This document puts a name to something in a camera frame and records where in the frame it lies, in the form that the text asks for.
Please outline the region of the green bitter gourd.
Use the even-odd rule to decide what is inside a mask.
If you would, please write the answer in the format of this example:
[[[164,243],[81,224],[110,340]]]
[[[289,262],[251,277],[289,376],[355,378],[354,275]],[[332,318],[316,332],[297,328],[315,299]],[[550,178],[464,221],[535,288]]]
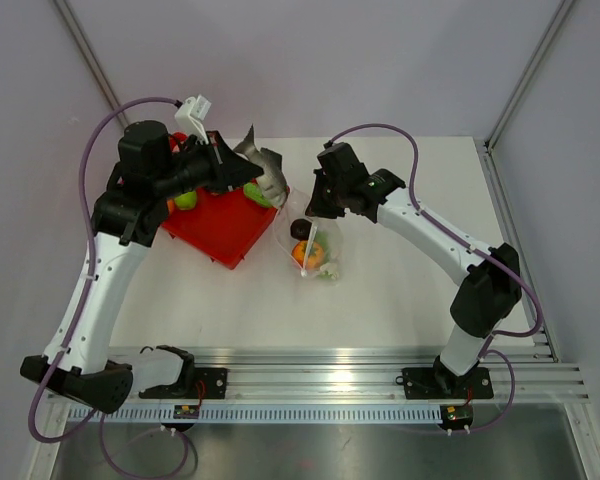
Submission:
[[[247,183],[242,187],[242,190],[244,196],[256,205],[265,209],[273,207],[271,202],[264,196],[260,186],[257,183]]]

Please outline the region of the green grape bunch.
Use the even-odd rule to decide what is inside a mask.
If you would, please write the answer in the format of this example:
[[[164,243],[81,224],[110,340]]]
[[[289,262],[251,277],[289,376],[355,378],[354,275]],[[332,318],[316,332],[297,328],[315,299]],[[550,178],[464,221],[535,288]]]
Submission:
[[[314,236],[311,253],[315,257],[314,270],[318,278],[339,279],[340,246],[334,233],[319,229]]]

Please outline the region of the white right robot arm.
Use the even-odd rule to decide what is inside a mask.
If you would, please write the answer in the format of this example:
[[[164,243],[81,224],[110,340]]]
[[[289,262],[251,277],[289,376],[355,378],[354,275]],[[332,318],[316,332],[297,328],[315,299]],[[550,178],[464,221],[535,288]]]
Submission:
[[[428,210],[394,173],[369,172],[347,143],[326,143],[317,159],[307,215],[363,216],[406,239],[457,285],[450,306],[454,327],[422,386],[442,398],[459,397],[477,371],[488,338],[521,300],[517,251],[507,243],[494,248],[462,232]]]

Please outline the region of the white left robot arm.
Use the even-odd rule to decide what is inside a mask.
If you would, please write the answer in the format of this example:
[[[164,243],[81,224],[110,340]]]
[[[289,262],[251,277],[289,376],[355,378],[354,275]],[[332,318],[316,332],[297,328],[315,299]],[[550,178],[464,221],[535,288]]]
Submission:
[[[129,284],[169,215],[168,200],[201,187],[226,193],[263,173],[218,132],[207,138],[188,137],[174,151],[158,121],[126,128],[106,190],[87,216],[87,255],[71,304],[43,354],[24,358],[22,377],[106,414],[135,393],[183,398],[197,391],[193,354],[160,345],[112,360],[109,346]]]

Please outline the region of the dark purple eggplant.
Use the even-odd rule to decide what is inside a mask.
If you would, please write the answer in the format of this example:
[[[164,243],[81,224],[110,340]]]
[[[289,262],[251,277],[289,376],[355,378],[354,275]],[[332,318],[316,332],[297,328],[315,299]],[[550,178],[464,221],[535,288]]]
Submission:
[[[305,218],[298,218],[290,225],[290,236],[297,241],[309,239],[313,223]]]

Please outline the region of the clear zip top bag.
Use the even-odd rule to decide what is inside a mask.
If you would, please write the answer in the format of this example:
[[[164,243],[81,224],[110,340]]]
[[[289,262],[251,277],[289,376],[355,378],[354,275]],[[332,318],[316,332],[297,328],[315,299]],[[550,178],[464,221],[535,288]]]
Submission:
[[[306,214],[309,205],[309,196],[297,189],[291,189],[288,193],[288,198],[284,206],[276,213],[273,221],[274,239],[283,253],[286,264],[304,280],[325,280],[317,277],[317,272],[307,271],[301,268],[292,258],[291,252],[294,246],[299,242],[290,236],[290,225],[298,218],[305,218],[313,223],[308,241],[313,242],[314,236],[319,229],[324,229],[336,235],[340,246],[340,276],[341,276],[341,254],[343,250],[343,234],[336,223],[332,219],[324,219],[320,217],[311,217]]]

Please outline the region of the orange bell pepper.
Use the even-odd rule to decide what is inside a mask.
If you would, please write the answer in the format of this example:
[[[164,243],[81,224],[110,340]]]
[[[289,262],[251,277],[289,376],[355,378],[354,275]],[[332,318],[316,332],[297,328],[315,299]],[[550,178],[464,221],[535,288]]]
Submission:
[[[292,249],[293,260],[307,271],[318,270],[326,261],[326,251],[316,241],[299,241]]]

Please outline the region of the grey toy fish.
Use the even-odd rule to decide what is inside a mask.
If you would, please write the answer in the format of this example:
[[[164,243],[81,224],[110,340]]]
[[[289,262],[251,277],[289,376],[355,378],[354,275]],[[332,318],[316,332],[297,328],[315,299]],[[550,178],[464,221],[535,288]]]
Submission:
[[[234,147],[234,151],[263,170],[263,173],[255,178],[263,197],[272,207],[283,207],[288,198],[288,182],[282,171],[282,155],[256,146],[254,125],[250,126],[246,136]]]

